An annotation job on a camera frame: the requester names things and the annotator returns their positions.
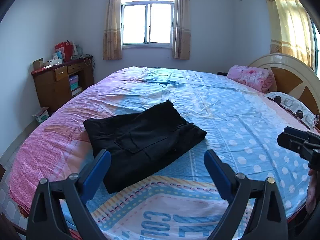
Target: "polka dot pillowcase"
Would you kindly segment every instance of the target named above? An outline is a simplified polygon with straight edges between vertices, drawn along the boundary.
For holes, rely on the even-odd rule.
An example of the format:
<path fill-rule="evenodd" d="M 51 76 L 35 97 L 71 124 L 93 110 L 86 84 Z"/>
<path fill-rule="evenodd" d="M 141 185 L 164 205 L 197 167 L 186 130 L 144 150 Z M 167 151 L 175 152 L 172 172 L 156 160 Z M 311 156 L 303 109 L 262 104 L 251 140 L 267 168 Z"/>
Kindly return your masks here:
<path fill-rule="evenodd" d="M 319 115 L 313 114 L 302 102 L 292 96 L 282 92 L 271 92 L 266 94 L 265 97 L 289 111 L 310 130 L 313 130 L 319 122 Z"/>

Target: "floral curtain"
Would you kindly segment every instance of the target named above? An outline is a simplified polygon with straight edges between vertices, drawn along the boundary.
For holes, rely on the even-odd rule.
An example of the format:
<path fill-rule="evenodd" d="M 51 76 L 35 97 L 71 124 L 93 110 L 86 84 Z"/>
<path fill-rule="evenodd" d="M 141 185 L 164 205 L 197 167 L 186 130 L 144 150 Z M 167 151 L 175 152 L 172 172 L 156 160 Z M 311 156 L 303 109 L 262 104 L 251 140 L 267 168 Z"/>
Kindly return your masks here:
<path fill-rule="evenodd" d="M 190 0 L 174 0 L 173 46 L 174 58 L 190 59 Z"/>
<path fill-rule="evenodd" d="M 267 0 L 270 53 L 291 55 L 315 69 L 315 40 L 310 16 L 299 0 Z"/>
<path fill-rule="evenodd" d="M 121 0 L 109 0 L 103 33 L 103 59 L 121 58 Z"/>

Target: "screw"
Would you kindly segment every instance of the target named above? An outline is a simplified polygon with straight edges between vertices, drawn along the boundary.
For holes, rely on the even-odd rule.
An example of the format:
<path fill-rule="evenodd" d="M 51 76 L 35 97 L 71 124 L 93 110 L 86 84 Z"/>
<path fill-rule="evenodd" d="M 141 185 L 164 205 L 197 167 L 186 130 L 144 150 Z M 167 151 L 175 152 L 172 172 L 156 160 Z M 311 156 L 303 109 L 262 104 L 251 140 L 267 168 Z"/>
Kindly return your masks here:
<path fill-rule="evenodd" d="M 43 179 L 41 179 L 39 182 L 40 182 L 40 184 L 46 184 L 47 183 L 47 179 L 46 178 L 43 178 Z"/>
<path fill-rule="evenodd" d="M 269 177 L 269 178 L 267 179 L 267 181 L 268 181 L 270 184 L 274 184 L 274 183 L 276 182 L 273 177 Z"/>
<path fill-rule="evenodd" d="M 236 174 L 236 177 L 238 179 L 245 179 L 245 175 L 243 173 L 240 173 L 240 172 Z"/>
<path fill-rule="evenodd" d="M 79 175 L 77 173 L 72 173 L 72 174 L 70 174 L 69 179 L 75 180 L 75 179 L 78 179 L 78 177 L 79 177 Z"/>

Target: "window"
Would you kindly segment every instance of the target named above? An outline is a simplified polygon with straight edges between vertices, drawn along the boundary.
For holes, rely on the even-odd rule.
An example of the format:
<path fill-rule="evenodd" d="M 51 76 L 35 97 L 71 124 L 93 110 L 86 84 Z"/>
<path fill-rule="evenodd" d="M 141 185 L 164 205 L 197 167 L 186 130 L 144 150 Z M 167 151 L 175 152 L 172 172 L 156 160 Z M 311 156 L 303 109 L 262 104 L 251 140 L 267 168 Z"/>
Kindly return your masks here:
<path fill-rule="evenodd" d="M 313 26 L 313 34 L 315 37 L 315 57 L 316 57 L 316 68 L 315 68 L 315 72 L 317 74 L 317 76 L 320 78 L 320 64 L 319 64 L 319 60 L 320 60 L 320 34 L 319 31 L 317 30 L 316 26 L 314 25 L 314 23 L 312 23 Z"/>
<path fill-rule="evenodd" d="M 172 47 L 174 0 L 121 0 L 123 47 Z"/>

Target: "person's hand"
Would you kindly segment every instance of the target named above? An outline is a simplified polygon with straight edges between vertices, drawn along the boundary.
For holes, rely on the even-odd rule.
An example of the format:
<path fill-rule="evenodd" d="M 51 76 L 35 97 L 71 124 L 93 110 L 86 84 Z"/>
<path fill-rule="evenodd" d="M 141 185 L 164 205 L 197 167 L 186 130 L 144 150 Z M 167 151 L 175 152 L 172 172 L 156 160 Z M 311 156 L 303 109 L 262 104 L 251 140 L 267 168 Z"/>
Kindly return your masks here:
<path fill-rule="evenodd" d="M 308 175 L 311 176 L 311 178 L 308 186 L 306 210 L 308 214 L 311 214 L 316 208 L 316 186 L 318 173 L 314 170 L 309 170 Z"/>

